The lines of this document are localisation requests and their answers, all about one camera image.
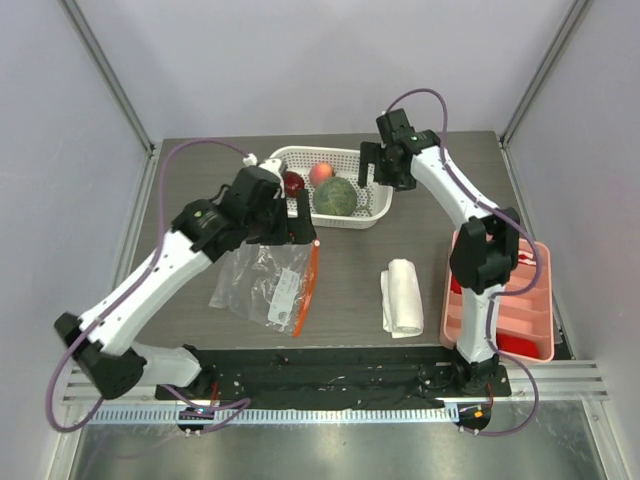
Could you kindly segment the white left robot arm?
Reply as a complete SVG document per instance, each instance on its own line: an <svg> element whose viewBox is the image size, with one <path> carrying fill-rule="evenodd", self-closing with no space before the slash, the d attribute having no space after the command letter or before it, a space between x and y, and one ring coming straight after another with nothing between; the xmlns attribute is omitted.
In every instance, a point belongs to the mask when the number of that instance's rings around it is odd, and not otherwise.
<svg viewBox="0 0 640 480"><path fill-rule="evenodd" d="M220 201L187 204L161 230L160 246L105 300L56 320L58 335L102 398L119 398L137 385L169 384L193 399L211 391L213 375L194 348L153 347L136 337L179 289L242 243L310 239L287 215L284 170L278 159L241 168Z"/></svg>

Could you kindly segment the dark red fake fruit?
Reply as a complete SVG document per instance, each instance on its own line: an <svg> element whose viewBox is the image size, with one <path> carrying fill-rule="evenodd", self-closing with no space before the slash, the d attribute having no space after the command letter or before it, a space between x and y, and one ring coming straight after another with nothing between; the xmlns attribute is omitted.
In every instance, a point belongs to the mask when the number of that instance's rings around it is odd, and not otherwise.
<svg viewBox="0 0 640 480"><path fill-rule="evenodd" d="M293 171L285 171L282 175L284 191L287 197L296 198L305 189L305 181L301 175Z"/></svg>

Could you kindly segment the clear zip top bag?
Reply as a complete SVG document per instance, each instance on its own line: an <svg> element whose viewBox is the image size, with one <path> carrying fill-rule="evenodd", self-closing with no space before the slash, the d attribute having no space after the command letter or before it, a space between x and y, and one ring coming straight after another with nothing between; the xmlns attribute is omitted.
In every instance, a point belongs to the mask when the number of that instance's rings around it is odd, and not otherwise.
<svg viewBox="0 0 640 480"><path fill-rule="evenodd" d="M241 245L224 257L209 305L299 336L318 277L319 249L317 239L302 245Z"/></svg>

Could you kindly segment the red fake tomato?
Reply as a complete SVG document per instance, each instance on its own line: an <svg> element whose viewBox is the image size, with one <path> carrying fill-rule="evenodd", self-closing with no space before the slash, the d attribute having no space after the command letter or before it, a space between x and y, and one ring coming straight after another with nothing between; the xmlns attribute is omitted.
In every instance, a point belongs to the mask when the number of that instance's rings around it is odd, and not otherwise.
<svg viewBox="0 0 640 480"><path fill-rule="evenodd" d="M327 162L316 163L309 172L309 180L313 187L336 175L334 167Z"/></svg>

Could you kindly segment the green fake broccoli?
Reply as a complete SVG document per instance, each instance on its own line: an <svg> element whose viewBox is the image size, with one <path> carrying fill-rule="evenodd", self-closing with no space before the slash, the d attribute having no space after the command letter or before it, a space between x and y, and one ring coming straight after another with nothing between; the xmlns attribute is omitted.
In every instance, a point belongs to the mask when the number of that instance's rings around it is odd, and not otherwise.
<svg viewBox="0 0 640 480"><path fill-rule="evenodd" d="M351 216L358 206L358 195L347 179L332 177L315 188L313 203L317 214Z"/></svg>

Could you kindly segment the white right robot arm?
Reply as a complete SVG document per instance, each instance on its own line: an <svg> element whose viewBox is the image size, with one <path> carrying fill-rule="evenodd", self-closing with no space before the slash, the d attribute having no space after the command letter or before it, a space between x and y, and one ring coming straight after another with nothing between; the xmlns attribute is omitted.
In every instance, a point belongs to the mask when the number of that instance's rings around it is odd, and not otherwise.
<svg viewBox="0 0 640 480"><path fill-rule="evenodd" d="M380 140L359 147L357 184L370 182L408 191L425 186L456 229L449 256L462 288L462 330L454 348L451 380L472 395L496 375L493 341L499 299L517 265L520 218L488 200L454 163L445 135L414 128L403 109L387 109L376 120Z"/></svg>

